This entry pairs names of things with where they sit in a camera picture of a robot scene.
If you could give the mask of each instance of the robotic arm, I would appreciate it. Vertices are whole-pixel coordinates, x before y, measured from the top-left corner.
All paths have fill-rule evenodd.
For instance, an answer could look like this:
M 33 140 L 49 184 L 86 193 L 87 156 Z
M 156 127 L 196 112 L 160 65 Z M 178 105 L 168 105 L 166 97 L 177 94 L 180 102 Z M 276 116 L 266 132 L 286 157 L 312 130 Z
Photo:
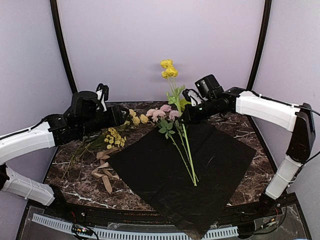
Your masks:
M 198 80 L 195 85 L 200 95 L 193 89 L 182 93 L 191 102 L 180 118 L 182 123 L 198 123 L 212 115 L 230 112 L 260 118 L 292 132 L 284 160 L 260 197 L 262 205 L 271 206 L 310 157 L 316 138 L 311 106 L 281 102 L 239 87 L 224 91 L 213 75 Z
M 22 176 L 6 166 L 18 156 L 58 147 L 103 128 L 125 123 L 128 109 L 120 105 L 106 107 L 109 88 L 99 84 L 96 92 L 81 91 L 73 94 L 71 106 L 64 114 L 48 115 L 37 125 L 0 136 L 0 189 L 50 206 L 63 198 L 59 188 L 42 184 Z

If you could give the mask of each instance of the black cloth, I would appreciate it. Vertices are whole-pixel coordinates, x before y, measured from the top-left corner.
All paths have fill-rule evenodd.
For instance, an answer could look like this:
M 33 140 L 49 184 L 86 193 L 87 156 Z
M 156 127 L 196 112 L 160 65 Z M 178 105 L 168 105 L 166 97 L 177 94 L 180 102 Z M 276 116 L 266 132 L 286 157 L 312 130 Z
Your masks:
M 199 179 L 194 186 L 178 150 L 158 130 L 108 162 L 145 202 L 191 238 L 201 239 L 218 220 L 256 151 L 210 124 L 189 125 L 188 139 Z M 177 133 L 174 139 L 181 142 Z

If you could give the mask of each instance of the white vent grille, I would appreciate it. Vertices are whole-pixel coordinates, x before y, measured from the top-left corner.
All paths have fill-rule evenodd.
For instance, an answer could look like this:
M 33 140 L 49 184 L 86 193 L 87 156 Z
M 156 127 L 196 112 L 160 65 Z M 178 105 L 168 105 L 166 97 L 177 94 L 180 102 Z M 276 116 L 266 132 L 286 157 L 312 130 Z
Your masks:
M 41 224 L 48 228 L 60 232 L 72 234 L 72 223 L 67 221 L 56 220 L 47 216 L 34 213 L 32 222 Z M 99 227 L 93 228 L 100 240 L 192 240 L 184 233 L 144 233 L 144 232 L 126 232 L 107 230 Z M 222 229 L 209 230 L 203 237 L 203 240 L 217 240 L 238 236 L 238 227 L 228 227 Z

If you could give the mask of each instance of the brown marble surface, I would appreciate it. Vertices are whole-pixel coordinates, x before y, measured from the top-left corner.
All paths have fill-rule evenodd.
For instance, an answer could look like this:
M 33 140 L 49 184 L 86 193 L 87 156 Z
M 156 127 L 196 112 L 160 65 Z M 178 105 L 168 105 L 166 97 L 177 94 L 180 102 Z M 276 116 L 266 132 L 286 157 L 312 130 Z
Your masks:
M 159 108 L 162 104 L 163 102 L 122 103 L 124 107 L 136 110 L 138 114 L 146 114 L 148 109 Z M 208 122 L 257 151 L 228 205 L 256 202 L 274 172 L 247 117 L 231 113 L 225 117 L 228 118 L 227 121 L 216 122 L 220 120 L 220 117 L 212 116 Z M 120 132 L 122 137 L 127 138 L 125 147 L 138 141 L 153 128 L 154 125 L 148 123 Z M 91 174 L 92 170 L 100 165 L 95 152 L 86 152 L 81 160 L 69 170 L 69 174 L 62 178 L 73 152 L 80 144 L 80 141 L 73 141 L 58 149 L 45 183 L 59 186 L 69 203 L 119 210 L 153 211 L 121 179 L 110 178 L 113 191 L 110 194 L 106 191 L 102 179 L 96 179 Z

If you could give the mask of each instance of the pink flower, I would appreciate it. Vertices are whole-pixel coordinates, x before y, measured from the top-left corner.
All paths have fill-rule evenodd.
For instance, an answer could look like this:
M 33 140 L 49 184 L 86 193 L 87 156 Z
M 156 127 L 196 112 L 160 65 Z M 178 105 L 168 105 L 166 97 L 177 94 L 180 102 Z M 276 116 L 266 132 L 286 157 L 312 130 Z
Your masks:
M 152 114 L 152 120 L 154 122 L 157 122 L 158 121 L 158 117 L 164 119 L 166 116 L 166 113 L 162 110 L 155 110 Z
M 160 107 L 160 110 L 164 111 L 164 112 L 170 112 L 171 111 L 171 106 L 170 105 L 163 105 L 162 107 Z
M 156 111 L 156 110 L 158 110 L 158 108 L 156 108 L 156 109 L 149 109 L 147 112 L 146 112 L 146 116 L 147 117 L 151 117 L 152 116 L 152 114 L 154 114 L 154 112 Z
M 177 110 L 172 110 L 172 111 L 170 112 L 170 114 L 169 114 L 169 119 L 170 119 L 171 121 L 174 121 L 175 118 L 178 118 L 178 117 L 180 117 L 180 114 L 179 114 L 179 111 L 177 111 Z

